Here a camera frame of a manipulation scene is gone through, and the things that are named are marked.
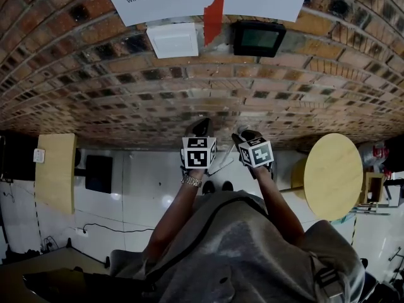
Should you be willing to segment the person's right forearm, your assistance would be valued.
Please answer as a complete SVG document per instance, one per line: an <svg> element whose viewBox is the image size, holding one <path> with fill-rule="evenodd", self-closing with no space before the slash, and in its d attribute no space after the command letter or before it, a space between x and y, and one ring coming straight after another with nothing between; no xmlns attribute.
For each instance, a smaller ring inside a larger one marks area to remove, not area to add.
<svg viewBox="0 0 404 303"><path fill-rule="evenodd" d="M304 229L278 190L270 171L261 166L253 168L252 172L259 184L270 221L287 242L297 245L304 236Z"/></svg>

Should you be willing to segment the silver wristwatch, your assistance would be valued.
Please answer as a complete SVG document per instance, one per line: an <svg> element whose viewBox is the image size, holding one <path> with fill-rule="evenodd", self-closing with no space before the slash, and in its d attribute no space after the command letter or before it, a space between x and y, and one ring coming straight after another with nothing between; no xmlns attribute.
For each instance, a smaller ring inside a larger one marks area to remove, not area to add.
<svg viewBox="0 0 404 303"><path fill-rule="evenodd" d="M184 175L181 180L182 184L189 184L193 187L200 188L202 186L202 180L192 177L190 175Z"/></svg>

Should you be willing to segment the red tape strip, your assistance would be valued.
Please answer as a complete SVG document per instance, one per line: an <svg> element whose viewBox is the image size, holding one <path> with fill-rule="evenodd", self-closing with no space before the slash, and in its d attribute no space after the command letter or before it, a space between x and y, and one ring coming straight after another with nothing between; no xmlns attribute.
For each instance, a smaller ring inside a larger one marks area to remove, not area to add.
<svg viewBox="0 0 404 303"><path fill-rule="evenodd" d="M204 43L208 46L222 31L224 0L214 0L204 8Z"/></svg>

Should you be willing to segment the metal frame rack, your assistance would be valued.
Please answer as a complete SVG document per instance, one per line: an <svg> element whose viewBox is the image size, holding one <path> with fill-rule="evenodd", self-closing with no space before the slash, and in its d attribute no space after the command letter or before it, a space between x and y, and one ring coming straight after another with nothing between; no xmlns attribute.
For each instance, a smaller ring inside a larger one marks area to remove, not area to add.
<svg viewBox="0 0 404 303"><path fill-rule="evenodd" d="M360 202L350 210L352 214L389 216L392 209L404 205L404 178L390 179L384 182L383 194L378 203Z"/></svg>

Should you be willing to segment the white wall switch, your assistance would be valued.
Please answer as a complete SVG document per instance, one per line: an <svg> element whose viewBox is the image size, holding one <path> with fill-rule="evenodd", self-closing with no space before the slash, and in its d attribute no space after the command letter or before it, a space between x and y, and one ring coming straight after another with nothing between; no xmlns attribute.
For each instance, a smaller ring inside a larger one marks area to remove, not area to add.
<svg viewBox="0 0 404 303"><path fill-rule="evenodd" d="M175 23L147 28L146 34L158 59L199 55L194 23Z"/></svg>

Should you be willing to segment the black cabinet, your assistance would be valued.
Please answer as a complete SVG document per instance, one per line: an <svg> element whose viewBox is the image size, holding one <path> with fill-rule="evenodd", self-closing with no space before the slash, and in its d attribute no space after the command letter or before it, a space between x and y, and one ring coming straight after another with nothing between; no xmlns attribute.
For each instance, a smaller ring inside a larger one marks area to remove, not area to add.
<svg viewBox="0 0 404 303"><path fill-rule="evenodd" d="M34 181L34 149L38 138L12 131L0 131L0 181Z"/></svg>

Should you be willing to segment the black box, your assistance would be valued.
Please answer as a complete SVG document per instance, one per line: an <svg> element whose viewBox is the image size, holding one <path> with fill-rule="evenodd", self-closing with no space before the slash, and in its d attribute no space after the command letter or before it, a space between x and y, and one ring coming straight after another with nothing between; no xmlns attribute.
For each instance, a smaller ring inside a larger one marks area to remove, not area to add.
<svg viewBox="0 0 404 303"><path fill-rule="evenodd" d="M85 188L110 194L112 190L113 158L88 155L85 165Z"/></svg>

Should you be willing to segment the silver bag with red print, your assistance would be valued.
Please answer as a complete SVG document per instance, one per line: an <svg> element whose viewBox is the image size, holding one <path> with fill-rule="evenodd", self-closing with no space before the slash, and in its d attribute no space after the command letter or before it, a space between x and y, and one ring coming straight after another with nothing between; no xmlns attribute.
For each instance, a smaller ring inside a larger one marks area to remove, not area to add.
<svg viewBox="0 0 404 303"><path fill-rule="evenodd" d="M358 147L358 151L365 169L373 169L375 172L391 170L388 168L388 158L393 151L385 141L363 143Z"/></svg>

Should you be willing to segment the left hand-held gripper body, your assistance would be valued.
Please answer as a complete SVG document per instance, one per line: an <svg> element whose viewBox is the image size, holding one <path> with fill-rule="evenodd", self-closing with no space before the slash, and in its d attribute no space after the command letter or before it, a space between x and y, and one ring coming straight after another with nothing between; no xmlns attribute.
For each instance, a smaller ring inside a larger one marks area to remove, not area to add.
<svg viewBox="0 0 404 303"><path fill-rule="evenodd" d="M217 152L213 121L202 118L187 127L182 137L182 169L209 169Z"/></svg>

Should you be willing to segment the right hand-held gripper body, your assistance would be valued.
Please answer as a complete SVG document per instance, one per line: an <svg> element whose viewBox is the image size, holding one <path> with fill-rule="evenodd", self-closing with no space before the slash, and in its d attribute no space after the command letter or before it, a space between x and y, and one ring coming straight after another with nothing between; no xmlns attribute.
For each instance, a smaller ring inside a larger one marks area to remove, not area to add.
<svg viewBox="0 0 404 303"><path fill-rule="evenodd" d="M271 143L261 133L247 129L239 137L242 142L238 145L238 151L244 165L257 168L273 162Z"/></svg>

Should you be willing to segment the person's grey garment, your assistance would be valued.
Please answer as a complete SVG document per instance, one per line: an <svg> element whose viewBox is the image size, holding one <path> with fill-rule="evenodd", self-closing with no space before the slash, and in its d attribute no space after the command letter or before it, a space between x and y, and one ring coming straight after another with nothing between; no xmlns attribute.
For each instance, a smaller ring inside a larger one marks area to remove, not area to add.
<svg viewBox="0 0 404 303"><path fill-rule="evenodd" d="M156 262L115 250L110 275L146 281L156 303L358 303L365 269L326 220L297 245L287 242L244 191L197 200L193 214Z"/></svg>

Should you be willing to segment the rectangular wooden desk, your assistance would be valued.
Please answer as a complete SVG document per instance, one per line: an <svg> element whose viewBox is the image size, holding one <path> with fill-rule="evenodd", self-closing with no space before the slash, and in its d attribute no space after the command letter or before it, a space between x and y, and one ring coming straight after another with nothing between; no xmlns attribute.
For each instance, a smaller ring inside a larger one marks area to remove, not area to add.
<svg viewBox="0 0 404 303"><path fill-rule="evenodd" d="M44 151L44 161L35 168L36 198L55 210L74 213L74 160L76 135L41 134L38 149Z"/></svg>

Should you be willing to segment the wooden box stool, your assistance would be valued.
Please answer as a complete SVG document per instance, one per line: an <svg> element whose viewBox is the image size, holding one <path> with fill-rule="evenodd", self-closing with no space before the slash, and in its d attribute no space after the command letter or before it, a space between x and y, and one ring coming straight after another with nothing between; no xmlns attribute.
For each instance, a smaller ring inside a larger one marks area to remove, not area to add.
<svg viewBox="0 0 404 303"><path fill-rule="evenodd" d="M380 202L385 180L383 173L366 172L364 175L362 203Z"/></svg>

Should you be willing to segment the round wooden table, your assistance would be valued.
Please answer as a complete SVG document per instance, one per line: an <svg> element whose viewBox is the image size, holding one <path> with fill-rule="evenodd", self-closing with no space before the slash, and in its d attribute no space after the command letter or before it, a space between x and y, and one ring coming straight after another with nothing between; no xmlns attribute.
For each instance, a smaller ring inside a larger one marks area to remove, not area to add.
<svg viewBox="0 0 404 303"><path fill-rule="evenodd" d="M304 169L304 193L318 218L333 221L347 215L360 196L362 183L362 161L349 138L331 133L315 143Z"/></svg>

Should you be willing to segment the black wall control panel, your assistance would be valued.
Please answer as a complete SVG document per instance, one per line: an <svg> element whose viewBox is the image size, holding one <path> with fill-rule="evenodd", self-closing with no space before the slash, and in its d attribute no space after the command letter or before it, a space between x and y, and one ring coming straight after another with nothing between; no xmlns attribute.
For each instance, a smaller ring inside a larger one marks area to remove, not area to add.
<svg viewBox="0 0 404 303"><path fill-rule="evenodd" d="M287 32L283 24L241 20L232 24L236 56L274 58Z"/></svg>

